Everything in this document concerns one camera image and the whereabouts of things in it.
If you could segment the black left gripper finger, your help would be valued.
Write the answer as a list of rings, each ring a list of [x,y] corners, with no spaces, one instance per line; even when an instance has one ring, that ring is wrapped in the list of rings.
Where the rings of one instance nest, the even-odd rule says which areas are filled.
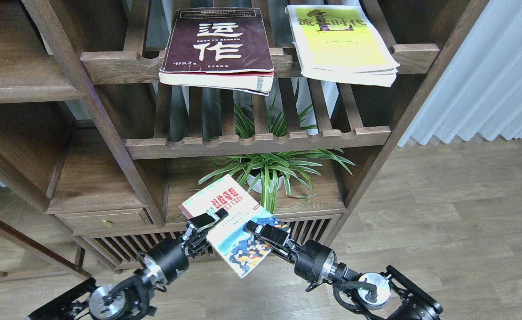
[[[184,233],[184,255],[198,256],[207,248],[207,235],[214,226],[228,216],[224,208],[215,213],[203,213],[193,217],[187,222],[187,230]]]

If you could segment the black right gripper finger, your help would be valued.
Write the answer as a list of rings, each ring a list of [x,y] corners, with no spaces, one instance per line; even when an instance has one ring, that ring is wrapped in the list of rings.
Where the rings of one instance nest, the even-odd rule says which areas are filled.
[[[273,249],[292,249],[291,235],[283,228],[271,224],[260,225],[250,220],[244,230],[267,242]]]
[[[295,253],[294,249],[289,247],[281,248],[276,245],[271,245],[271,252],[288,263],[295,263],[297,261],[297,253]]]

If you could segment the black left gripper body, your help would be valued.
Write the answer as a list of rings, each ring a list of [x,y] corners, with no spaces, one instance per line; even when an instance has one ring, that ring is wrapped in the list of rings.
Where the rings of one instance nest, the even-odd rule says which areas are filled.
[[[190,238],[164,239],[148,251],[139,252],[137,260],[143,266],[137,274],[143,286],[153,287],[157,282],[170,285],[189,267],[188,243]]]

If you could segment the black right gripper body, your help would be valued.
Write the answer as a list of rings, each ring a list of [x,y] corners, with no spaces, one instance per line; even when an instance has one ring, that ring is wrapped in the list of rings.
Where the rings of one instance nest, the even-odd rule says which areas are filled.
[[[324,282],[333,283],[338,264],[336,253],[330,247],[314,240],[299,246],[289,240],[285,244],[285,251],[287,258],[295,265],[295,275],[310,283],[306,292],[311,292]]]

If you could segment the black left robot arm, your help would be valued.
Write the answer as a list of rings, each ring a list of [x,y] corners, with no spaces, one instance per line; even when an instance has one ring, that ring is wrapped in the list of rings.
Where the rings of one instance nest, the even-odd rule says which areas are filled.
[[[142,265],[117,285],[97,286],[94,278],[61,294],[28,315],[29,320],[74,320],[87,310],[94,320],[140,320],[153,316],[156,308],[150,300],[155,291],[166,291],[188,269],[188,258],[196,258],[206,249],[210,229],[228,215],[224,208],[204,213],[187,222],[180,239],[164,239],[148,251],[140,252]]]

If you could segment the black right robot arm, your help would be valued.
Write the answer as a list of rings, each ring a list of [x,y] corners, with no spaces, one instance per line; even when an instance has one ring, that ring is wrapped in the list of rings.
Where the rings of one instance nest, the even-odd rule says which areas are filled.
[[[401,300],[400,307],[389,316],[391,320],[438,320],[443,312],[436,300],[393,266],[389,265],[386,272],[358,273],[337,263],[334,251],[314,240],[300,246],[287,231],[254,221],[249,221],[245,229],[267,241],[276,255],[295,266],[295,274],[309,282],[307,292],[330,284],[336,302],[354,314],[378,319],[372,311],[383,308],[391,292]]]

